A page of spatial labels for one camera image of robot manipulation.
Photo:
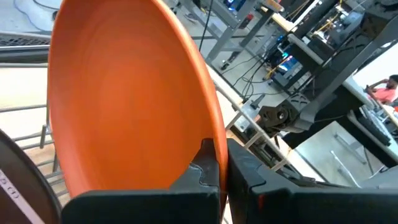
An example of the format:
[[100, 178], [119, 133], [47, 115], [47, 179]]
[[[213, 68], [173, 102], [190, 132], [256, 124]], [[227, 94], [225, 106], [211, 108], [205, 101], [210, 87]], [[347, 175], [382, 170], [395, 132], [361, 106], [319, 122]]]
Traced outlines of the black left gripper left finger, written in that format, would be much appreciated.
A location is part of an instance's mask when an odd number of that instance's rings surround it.
[[92, 190], [69, 201], [61, 222], [220, 223], [219, 165], [212, 139], [168, 190]]

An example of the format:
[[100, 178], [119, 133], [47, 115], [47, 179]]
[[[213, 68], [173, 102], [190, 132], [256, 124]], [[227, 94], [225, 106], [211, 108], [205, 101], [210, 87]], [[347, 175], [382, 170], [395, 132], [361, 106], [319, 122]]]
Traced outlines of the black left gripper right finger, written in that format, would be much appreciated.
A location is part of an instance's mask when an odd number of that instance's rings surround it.
[[228, 139], [228, 198], [234, 223], [397, 223], [397, 191], [301, 187]]

